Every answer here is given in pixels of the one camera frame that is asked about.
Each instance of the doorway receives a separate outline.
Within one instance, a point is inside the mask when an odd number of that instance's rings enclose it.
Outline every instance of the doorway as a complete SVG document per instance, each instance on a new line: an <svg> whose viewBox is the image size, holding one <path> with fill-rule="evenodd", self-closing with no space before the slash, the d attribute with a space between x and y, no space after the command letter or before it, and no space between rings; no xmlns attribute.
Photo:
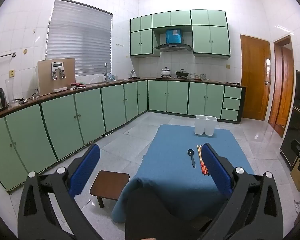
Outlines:
<svg viewBox="0 0 300 240"><path fill-rule="evenodd" d="M270 42L241 35L242 86L246 87L242 117L264 120L270 92Z"/></svg>
<svg viewBox="0 0 300 240"><path fill-rule="evenodd" d="M294 64L291 36L288 35L274 42L275 85L268 123L283 136L290 112Z"/></svg>

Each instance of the wooden stool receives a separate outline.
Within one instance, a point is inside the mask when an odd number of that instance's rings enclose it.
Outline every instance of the wooden stool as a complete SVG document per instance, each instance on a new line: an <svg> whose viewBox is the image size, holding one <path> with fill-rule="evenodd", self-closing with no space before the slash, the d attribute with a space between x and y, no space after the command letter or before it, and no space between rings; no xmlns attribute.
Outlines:
<svg viewBox="0 0 300 240"><path fill-rule="evenodd" d="M102 198L118 200L125 185L129 182L130 175L112 171L99 171L90 194L96 196L100 208L104 208Z"/></svg>

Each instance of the electrical outlet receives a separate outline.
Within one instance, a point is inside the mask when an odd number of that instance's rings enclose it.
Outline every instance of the electrical outlet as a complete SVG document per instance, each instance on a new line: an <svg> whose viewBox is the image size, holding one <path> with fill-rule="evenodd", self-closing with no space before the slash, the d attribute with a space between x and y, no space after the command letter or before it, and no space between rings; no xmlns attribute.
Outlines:
<svg viewBox="0 0 300 240"><path fill-rule="evenodd" d="M9 77L14 77L14 69L9 70Z"/></svg>

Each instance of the blue tablecloth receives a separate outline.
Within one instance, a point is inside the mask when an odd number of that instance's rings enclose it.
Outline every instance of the blue tablecloth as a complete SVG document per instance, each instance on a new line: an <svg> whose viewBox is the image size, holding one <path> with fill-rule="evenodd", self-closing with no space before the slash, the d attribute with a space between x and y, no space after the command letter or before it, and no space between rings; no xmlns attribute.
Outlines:
<svg viewBox="0 0 300 240"><path fill-rule="evenodd" d="M196 135L194 127L161 125L137 174L130 179L114 206L114 222L125 221L127 197L139 187L151 188L168 211L183 220L191 220L201 213L213 218L225 198L212 177L202 174L197 145L205 143L210 143L218 155L226 157L234 167L243 167L247 173L253 174L229 130L215 129L213 136L206 136ZM194 150L195 169L187 155L188 149Z"/></svg>

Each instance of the chopsticks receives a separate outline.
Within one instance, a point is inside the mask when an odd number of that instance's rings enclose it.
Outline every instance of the chopsticks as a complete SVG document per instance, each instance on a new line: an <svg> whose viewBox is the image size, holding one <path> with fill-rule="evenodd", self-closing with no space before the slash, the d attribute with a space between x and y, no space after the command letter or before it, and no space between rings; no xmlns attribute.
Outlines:
<svg viewBox="0 0 300 240"><path fill-rule="evenodd" d="M204 164L204 162L201 158L201 149L202 149L201 145L197 145L197 149L198 149L198 153L199 153L199 159L200 159L202 173L204 175L210 175L208 172L208 168L206 167L206 165Z"/></svg>

